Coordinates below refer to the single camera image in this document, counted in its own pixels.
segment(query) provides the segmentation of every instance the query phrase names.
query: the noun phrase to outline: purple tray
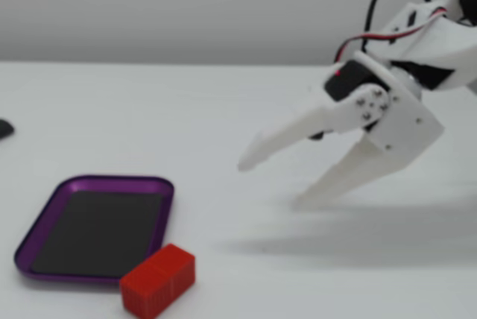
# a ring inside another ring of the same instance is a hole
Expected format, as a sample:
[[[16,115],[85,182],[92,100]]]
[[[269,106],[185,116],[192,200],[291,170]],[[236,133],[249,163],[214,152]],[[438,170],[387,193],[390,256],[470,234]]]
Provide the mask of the purple tray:
[[[154,233],[151,236],[151,243],[149,244],[145,259],[162,247],[162,240],[165,234],[172,198],[174,197],[174,186],[172,183],[158,177],[74,177],[64,181],[56,188],[16,251],[15,264],[22,274],[40,280],[99,282],[105,284],[117,284],[119,282],[120,278],[45,275],[37,274],[31,270],[31,266],[37,254],[45,244],[57,220],[62,215],[70,197],[75,192],[81,191],[161,195],[162,203],[159,208],[159,213],[157,214]]]

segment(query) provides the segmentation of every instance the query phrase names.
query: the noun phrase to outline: metal tray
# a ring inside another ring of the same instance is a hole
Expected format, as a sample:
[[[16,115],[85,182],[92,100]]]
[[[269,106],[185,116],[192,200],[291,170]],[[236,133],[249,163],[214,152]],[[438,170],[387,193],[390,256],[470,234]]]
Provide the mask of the metal tray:
[[[154,230],[153,233],[149,233],[148,237],[146,238],[146,243],[148,243],[148,249],[142,260],[146,259],[152,253],[156,252],[162,247],[162,240],[165,234],[165,228],[168,221],[168,215],[171,208],[172,199],[174,197],[174,186],[172,183],[158,177],[74,177],[72,179],[64,181],[56,188],[48,203],[45,205],[39,217],[34,222],[33,226],[30,228],[28,234],[26,235],[23,242],[20,244],[18,250],[16,251],[14,261],[16,263],[17,268],[22,274],[27,277],[39,280],[98,282],[106,284],[117,284],[119,282],[122,275],[108,274],[107,276],[103,276],[98,273],[88,274],[87,272],[81,273],[81,275],[69,273],[39,273],[38,271],[32,269],[32,266],[35,263],[37,257],[40,255],[43,247],[46,247],[45,244],[48,244],[48,237],[51,235],[51,233],[54,233],[54,229],[55,226],[57,226],[57,223],[60,223],[60,219],[62,218],[63,213],[66,211],[65,209],[67,208],[67,206],[71,206],[71,204],[69,205],[70,200],[74,196],[78,197],[78,193],[81,192],[83,192],[83,194],[81,194],[81,196],[83,197],[86,193],[94,193],[96,195],[100,194],[100,196],[101,194],[105,193],[127,194],[124,195],[126,197],[133,196],[134,194],[139,194],[138,200],[140,200],[140,195],[160,195],[161,201],[157,205],[159,211],[157,212],[157,214],[151,215],[153,217],[155,216],[154,226],[151,227]],[[140,240],[144,243],[144,233],[142,234]],[[135,243],[134,239],[131,238],[129,238],[128,241],[128,243]],[[74,248],[74,246],[75,244],[71,241],[65,247],[68,250],[68,248],[72,249]]]

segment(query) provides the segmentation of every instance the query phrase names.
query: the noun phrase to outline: red wire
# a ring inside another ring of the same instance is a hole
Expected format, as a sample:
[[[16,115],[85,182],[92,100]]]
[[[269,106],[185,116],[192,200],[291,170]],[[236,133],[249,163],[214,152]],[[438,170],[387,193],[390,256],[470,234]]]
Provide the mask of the red wire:
[[[447,10],[444,7],[439,7],[437,8],[430,17],[435,16],[438,13],[445,13]],[[344,53],[344,50],[348,46],[348,44],[352,41],[356,40],[375,40],[375,41],[388,41],[388,40],[398,40],[399,38],[411,36],[412,34],[415,34],[416,32],[422,30],[425,27],[425,25],[415,28],[410,31],[402,32],[400,34],[360,34],[359,36],[354,36],[349,38],[348,40],[344,41],[341,47],[338,49],[338,53],[336,54],[335,57],[335,63],[339,62],[341,59],[341,56]]]

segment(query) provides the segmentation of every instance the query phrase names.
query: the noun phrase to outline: white tabletop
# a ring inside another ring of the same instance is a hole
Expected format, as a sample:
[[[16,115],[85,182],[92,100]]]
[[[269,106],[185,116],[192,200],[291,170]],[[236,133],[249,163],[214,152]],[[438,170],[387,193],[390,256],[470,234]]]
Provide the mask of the white tabletop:
[[[116,289],[32,282],[13,264],[56,185],[79,174],[171,180],[166,233],[197,284],[161,318],[477,317],[477,98],[428,94],[445,135],[407,171],[319,212],[293,199],[358,138],[303,141],[249,174],[236,163],[318,68],[3,63],[0,317],[131,318]]]

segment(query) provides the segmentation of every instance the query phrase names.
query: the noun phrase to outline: red block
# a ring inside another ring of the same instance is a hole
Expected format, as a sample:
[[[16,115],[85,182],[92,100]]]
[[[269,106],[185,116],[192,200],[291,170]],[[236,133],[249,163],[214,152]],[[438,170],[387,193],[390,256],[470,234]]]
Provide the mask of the red block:
[[[124,307],[141,319],[154,319],[195,283],[195,257],[169,244],[120,282]]]

